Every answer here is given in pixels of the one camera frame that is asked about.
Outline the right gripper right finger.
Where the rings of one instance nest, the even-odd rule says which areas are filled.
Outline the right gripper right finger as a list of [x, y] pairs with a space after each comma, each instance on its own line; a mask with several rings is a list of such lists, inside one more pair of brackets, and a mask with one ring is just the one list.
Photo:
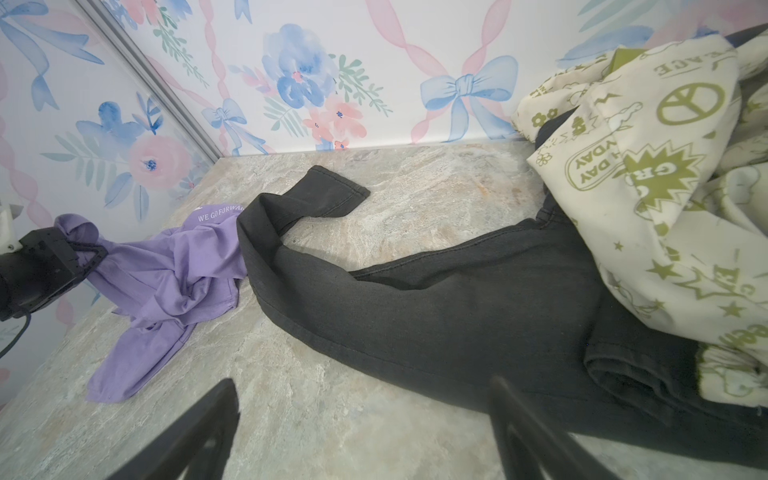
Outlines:
[[490, 380], [488, 413], [507, 479], [616, 477], [501, 376]]

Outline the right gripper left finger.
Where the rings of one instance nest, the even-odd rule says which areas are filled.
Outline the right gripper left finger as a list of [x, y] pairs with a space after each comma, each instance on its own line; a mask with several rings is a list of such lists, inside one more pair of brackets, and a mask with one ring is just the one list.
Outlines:
[[110, 478], [221, 479], [239, 420], [236, 385], [225, 378]]

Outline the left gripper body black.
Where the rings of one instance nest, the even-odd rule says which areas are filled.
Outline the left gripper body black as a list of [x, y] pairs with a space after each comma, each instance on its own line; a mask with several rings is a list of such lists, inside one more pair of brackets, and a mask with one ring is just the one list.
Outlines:
[[55, 228], [34, 230], [21, 249], [1, 256], [1, 319], [22, 318], [45, 308], [93, 273], [105, 247], [76, 242]]

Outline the purple cloth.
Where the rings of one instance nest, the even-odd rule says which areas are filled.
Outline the purple cloth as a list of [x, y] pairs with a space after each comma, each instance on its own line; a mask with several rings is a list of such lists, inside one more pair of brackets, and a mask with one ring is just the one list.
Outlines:
[[89, 380], [87, 401], [131, 398], [169, 363], [197, 324], [237, 307], [238, 283], [246, 276], [236, 224], [243, 209], [199, 207], [180, 226], [128, 243], [107, 240], [80, 215], [56, 218], [68, 240], [106, 249], [87, 279], [130, 321]]

